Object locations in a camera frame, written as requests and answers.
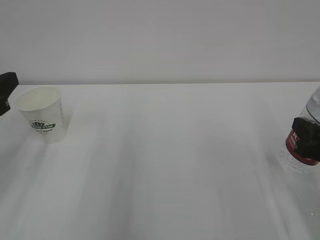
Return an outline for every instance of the cup logo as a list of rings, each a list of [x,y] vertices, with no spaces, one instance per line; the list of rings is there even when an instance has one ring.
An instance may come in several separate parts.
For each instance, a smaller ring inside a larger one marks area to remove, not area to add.
[[[29,123],[35,131],[41,134],[47,134],[56,127],[55,123],[50,124],[48,121],[43,120],[32,120]]]

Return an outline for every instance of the plastic water bottle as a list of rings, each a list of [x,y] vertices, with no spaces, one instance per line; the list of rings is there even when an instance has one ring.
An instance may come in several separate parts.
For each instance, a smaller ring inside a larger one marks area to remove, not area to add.
[[[299,117],[320,126],[320,87],[312,94]],[[280,151],[280,163],[285,169],[299,173],[309,173],[315,169],[319,161],[304,158],[295,153],[292,145],[295,145],[296,140],[299,140],[299,137],[292,130]]]

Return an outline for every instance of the clear plastic bottle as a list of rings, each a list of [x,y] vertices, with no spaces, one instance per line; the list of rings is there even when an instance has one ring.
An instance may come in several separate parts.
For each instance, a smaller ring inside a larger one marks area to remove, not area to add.
[[[320,87],[312,94],[299,117],[320,126]],[[297,158],[289,152],[286,144],[283,144],[280,151],[279,161],[285,169],[299,173],[309,173],[314,170],[319,163],[314,162],[314,165],[309,165],[297,160]]]

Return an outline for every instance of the paper cup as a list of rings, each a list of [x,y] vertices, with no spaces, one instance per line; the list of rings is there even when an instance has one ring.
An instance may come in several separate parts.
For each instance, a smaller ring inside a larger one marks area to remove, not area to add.
[[[23,93],[15,102],[30,126],[44,141],[53,144],[66,134],[61,94],[51,86],[40,86]]]

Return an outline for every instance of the water bottle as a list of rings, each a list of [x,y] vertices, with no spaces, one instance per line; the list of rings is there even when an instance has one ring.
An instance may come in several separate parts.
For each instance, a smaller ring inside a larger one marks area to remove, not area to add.
[[[285,169],[299,173],[308,173],[318,165],[320,161],[320,87],[312,94],[299,118],[295,118],[292,130],[280,151],[279,160]]]

